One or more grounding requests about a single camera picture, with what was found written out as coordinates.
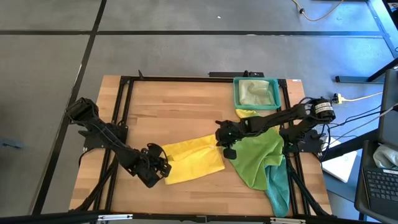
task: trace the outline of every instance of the towel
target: towel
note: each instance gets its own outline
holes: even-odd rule
[[[244,138],[232,145],[236,159],[229,160],[243,181],[252,189],[266,190],[265,166],[279,166],[282,162],[284,140],[274,130],[253,138]]]
[[[242,110],[242,109],[235,109],[235,113],[239,118],[248,118],[251,116],[259,116],[257,112],[253,110]]]
[[[286,158],[283,157],[279,166],[266,166],[266,195],[271,201],[276,217],[285,217],[289,212],[289,183],[287,182]]]
[[[239,80],[239,102],[242,105],[275,105],[274,94],[265,80]]]
[[[385,144],[379,146],[373,154],[374,163],[378,168],[398,169],[398,151]]]
[[[216,136],[212,134],[162,146],[172,166],[165,183],[176,184],[225,169],[216,143]]]

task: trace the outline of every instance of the teal cloth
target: teal cloth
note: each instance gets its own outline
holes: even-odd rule
[[[271,201],[276,217],[285,217],[289,212],[289,183],[287,182],[286,158],[279,166],[265,166],[267,185],[266,195]]]
[[[252,189],[266,190],[267,176],[265,166],[279,166],[282,161],[284,140],[273,129],[253,138],[243,138],[232,148],[236,150],[236,159],[232,165],[243,181]]]

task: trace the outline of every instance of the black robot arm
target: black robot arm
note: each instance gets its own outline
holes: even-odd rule
[[[239,122],[216,121],[220,128],[216,130],[217,146],[223,146],[224,156],[235,159],[236,152],[231,146],[246,137],[256,137],[269,128],[283,125],[301,119],[299,124],[281,129],[279,134],[285,144],[287,152],[319,152],[321,140],[314,128],[318,124],[328,124],[336,118],[331,103],[324,99],[313,99],[306,103],[299,103],[292,108],[276,112],[269,116],[253,116],[242,118]]]
[[[153,187],[161,178],[167,177],[171,166],[167,156],[161,157],[164,150],[153,143],[147,149],[132,149],[123,144],[112,132],[112,124],[107,124],[98,117],[98,107],[89,99],[80,98],[65,112],[71,124],[84,126],[87,131],[79,131],[83,136],[95,135],[105,148],[111,149],[120,165],[132,176],[138,175],[147,187]]]

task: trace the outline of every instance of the wooden table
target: wooden table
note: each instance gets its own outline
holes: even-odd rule
[[[119,80],[119,76],[103,78],[96,103],[99,116],[105,122],[111,121]],[[287,84],[290,102],[294,105],[304,97],[303,86],[300,80],[287,80]],[[127,144],[141,149],[150,142],[164,145],[213,134],[218,128],[215,120],[239,120],[232,99],[232,83],[134,82],[127,119]],[[262,115],[274,112],[262,111]],[[81,160],[70,208],[79,206],[93,190],[100,174],[103,154],[104,149],[96,149]],[[331,213],[320,163],[311,154],[300,155],[307,188],[322,208]],[[224,159],[224,164],[225,170],[214,174],[172,185],[165,185],[161,180],[151,189],[138,177],[131,177],[120,167],[111,210],[131,213],[273,216],[265,193],[247,187],[227,159]],[[295,192],[298,211],[303,213],[297,186]],[[101,199],[101,208],[104,207],[106,193],[107,187]]]

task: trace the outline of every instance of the teal basket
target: teal basket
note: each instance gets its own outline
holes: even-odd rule
[[[275,105],[241,105],[239,102],[239,80],[264,80],[269,82],[269,88],[274,93]],[[254,77],[235,77],[234,78],[234,102],[236,109],[242,110],[276,110],[280,108],[280,95],[278,80],[275,78],[254,78]]]

